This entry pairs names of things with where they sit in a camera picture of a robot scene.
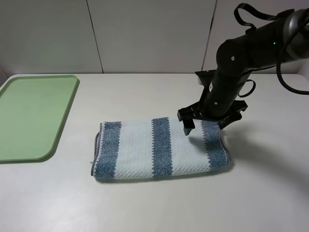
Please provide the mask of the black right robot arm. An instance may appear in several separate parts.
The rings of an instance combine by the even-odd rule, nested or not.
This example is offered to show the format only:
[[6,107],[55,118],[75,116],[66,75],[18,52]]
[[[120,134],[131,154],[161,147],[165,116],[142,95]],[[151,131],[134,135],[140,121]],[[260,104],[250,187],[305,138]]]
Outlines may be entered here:
[[247,109],[240,91],[252,72],[276,68],[285,89],[308,94],[289,86],[281,74],[282,64],[309,57],[308,9],[269,15],[241,3],[234,10],[234,17],[247,30],[243,36],[219,46],[215,70],[197,72],[204,87],[200,100],[177,113],[185,135],[195,128],[194,120],[215,121],[221,129],[240,120],[241,112]]

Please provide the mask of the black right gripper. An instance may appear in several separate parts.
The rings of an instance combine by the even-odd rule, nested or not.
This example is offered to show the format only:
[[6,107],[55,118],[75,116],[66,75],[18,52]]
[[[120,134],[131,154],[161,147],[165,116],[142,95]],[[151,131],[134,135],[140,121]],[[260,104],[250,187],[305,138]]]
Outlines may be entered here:
[[248,105],[244,100],[235,100],[227,113],[222,117],[214,116],[203,116],[201,110],[199,109],[199,102],[196,102],[188,107],[179,109],[177,112],[177,117],[179,121],[183,122],[183,131],[185,136],[188,136],[191,130],[195,129],[195,124],[193,119],[205,120],[205,121],[218,121],[218,126],[222,130],[231,123],[241,120],[241,111],[245,111]]

